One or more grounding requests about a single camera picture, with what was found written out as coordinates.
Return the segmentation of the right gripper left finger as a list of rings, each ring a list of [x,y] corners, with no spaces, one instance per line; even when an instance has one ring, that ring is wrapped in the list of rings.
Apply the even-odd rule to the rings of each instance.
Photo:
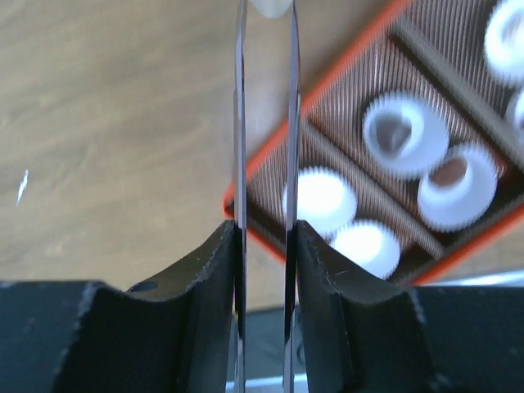
[[[238,254],[225,220],[129,291],[88,284],[53,391],[225,391]]]

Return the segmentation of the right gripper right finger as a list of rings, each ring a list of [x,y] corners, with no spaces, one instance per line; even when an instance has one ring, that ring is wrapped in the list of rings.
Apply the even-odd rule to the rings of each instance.
[[[433,392],[436,369],[409,292],[296,225],[300,325],[311,392]]]

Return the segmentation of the brown oval chocolate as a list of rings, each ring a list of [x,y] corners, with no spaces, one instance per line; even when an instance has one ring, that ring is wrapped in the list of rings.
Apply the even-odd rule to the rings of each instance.
[[[453,187],[464,179],[467,169],[468,163],[463,158],[451,158],[431,173],[430,181],[437,187]]]

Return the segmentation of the white chocolate piece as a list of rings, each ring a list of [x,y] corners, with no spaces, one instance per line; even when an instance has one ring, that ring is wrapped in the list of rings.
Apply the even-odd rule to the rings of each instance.
[[[255,9],[264,17],[278,19],[291,7],[292,0],[251,0]]]

